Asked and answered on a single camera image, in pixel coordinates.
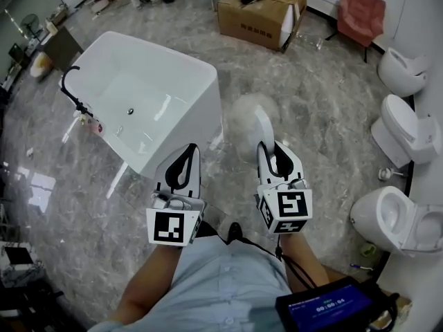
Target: red chair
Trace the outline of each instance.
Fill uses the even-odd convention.
[[[365,63],[368,62],[368,46],[376,36],[383,34],[385,9],[383,0],[340,0],[338,30],[326,40],[338,32],[347,35],[365,47]]]

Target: cardboard box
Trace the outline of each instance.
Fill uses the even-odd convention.
[[[255,0],[243,5],[240,0],[220,0],[220,33],[284,52],[295,36],[305,14],[307,0]],[[280,34],[288,8],[293,9],[293,28],[280,45]]]

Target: light blue shirt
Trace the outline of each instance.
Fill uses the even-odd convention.
[[[283,331],[276,297],[291,294],[284,265],[259,248],[219,237],[181,253],[170,291],[141,320],[102,322],[89,332]]]

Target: fan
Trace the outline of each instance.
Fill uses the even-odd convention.
[[[34,38],[40,42],[40,39],[37,36],[39,32],[39,18],[37,15],[30,14],[26,16],[20,23],[20,28],[25,30],[27,33],[30,33]]]

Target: bathtub faucet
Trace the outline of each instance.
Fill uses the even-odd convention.
[[[76,66],[76,65],[72,65],[68,70],[66,70],[66,71],[64,72],[63,77],[62,77],[62,92],[63,92],[66,96],[68,96],[69,99],[70,99],[72,102],[74,102],[74,104],[75,104],[75,109],[77,109],[77,111],[80,111],[82,114],[88,114],[88,115],[90,115],[90,116],[93,118],[93,114],[92,114],[91,112],[89,112],[88,109],[87,109],[85,106],[83,106],[83,103],[80,102],[80,101],[78,100],[78,98],[76,98],[75,96],[73,96],[73,95],[72,95],[72,94],[66,89],[66,87],[65,87],[65,85],[64,85],[64,80],[66,79],[66,76],[68,75],[68,73],[69,73],[71,70],[80,70],[80,67],[79,67],[79,66]]]

